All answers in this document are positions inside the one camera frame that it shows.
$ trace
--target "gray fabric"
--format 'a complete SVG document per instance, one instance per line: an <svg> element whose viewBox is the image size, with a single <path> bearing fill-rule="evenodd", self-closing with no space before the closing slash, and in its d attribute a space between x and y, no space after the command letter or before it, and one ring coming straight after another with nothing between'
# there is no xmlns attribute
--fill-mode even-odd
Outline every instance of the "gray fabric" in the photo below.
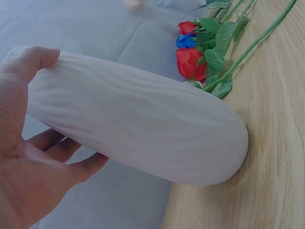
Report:
<svg viewBox="0 0 305 229"><path fill-rule="evenodd" d="M0 61L21 44L58 47L182 81L175 59L177 24L202 15L190 11L201 4L147 0L144 12L130 14L120 0L2 0ZM27 116L23 135L46 128ZM83 147L70 162L92 153ZM32 229L158 229L170 187L169 181L110 161Z"/></svg>

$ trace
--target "hand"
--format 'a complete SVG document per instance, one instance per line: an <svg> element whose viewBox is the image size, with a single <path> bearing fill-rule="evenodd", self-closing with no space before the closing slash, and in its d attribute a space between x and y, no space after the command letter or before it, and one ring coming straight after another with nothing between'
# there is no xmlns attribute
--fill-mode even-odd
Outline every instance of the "hand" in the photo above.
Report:
<svg viewBox="0 0 305 229"><path fill-rule="evenodd" d="M28 83L38 70L52 66L59 54L32 47L0 69L0 228L30 227L49 214L71 187L108 161L96 153L66 165L81 145L52 129L28 141L21 137Z"/></svg>

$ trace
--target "white ceramic vase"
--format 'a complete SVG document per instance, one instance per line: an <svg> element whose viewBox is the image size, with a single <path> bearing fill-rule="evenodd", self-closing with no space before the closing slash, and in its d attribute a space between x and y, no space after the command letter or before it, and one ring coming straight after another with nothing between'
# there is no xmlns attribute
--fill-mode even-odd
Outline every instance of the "white ceramic vase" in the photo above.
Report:
<svg viewBox="0 0 305 229"><path fill-rule="evenodd" d="M27 46L18 46L5 62ZM147 173L204 186L233 176L247 129L225 102L137 68L61 52L29 85L27 113L97 152Z"/></svg>

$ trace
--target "artificial flower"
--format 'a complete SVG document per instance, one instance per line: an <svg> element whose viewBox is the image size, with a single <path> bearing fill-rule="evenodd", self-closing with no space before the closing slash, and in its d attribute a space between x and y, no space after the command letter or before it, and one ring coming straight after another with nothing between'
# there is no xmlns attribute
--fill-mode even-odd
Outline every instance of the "artificial flower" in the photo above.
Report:
<svg viewBox="0 0 305 229"><path fill-rule="evenodd" d="M180 28L179 33L182 35L195 34L194 29L196 29L196 25L190 21L180 22L178 27Z"/></svg>
<svg viewBox="0 0 305 229"><path fill-rule="evenodd" d="M196 44L196 35L180 35L176 40L176 45L178 49L180 48L192 48L195 47Z"/></svg>
<svg viewBox="0 0 305 229"><path fill-rule="evenodd" d="M180 75L188 80L203 81L207 63L197 65L201 53L195 48L181 48L176 51L177 67Z"/></svg>

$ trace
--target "green stem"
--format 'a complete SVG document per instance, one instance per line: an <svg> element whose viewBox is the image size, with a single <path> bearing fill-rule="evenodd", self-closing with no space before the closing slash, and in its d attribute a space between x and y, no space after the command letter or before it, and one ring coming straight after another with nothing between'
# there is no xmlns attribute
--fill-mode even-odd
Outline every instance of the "green stem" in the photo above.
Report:
<svg viewBox="0 0 305 229"><path fill-rule="evenodd" d="M255 2L256 0L251 0L248 5L246 6L246 8L244 9L244 11L242 12L242 15L240 15L237 19L236 24L239 22L239 20L241 20L244 15L246 15L247 11L251 8L251 6L253 5L253 2Z"/></svg>
<svg viewBox="0 0 305 229"><path fill-rule="evenodd" d="M227 22L232 16L233 14L237 11L237 9L240 7L240 5L244 2L244 0L239 0L239 2L228 12L226 13L226 15L224 16L224 18L222 19L222 23Z"/></svg>
<svg viewBox="0 0 305 229"><path fill-rule="evenodd" d="M294 4L296 3L296 0L290 0L290 2L288 3L288 5L286 6L285 10L280 14L280 16L275 20L275 22L272 23L272 25L270 25L268 27L268 29L266 29L250 46L249 48L246 49L246 51L241 55L240 58L238 58L238 60L223 74L222 77L220 77L218 80L214 81L213 83L211 83L210 85L206 86L205 88L203 88L203 90L205 91L211 91L213 88L216 87L216 85L225 80L236 68L237 66L243 61L243 59L251 52L251 50L259 43L259 41L261 41L265 36L267 36L270 32L272 32L281 22L282 20L286 17L286 15L288 14L288 12L291 10L291 8L294 6Z"/></svg>
<svg viewBox="0 0 305 229"><path fill-rule="evenodd" d="M217 15L223 10L223 8L219 8L216 13L211 18L216 18Z"/></svg>

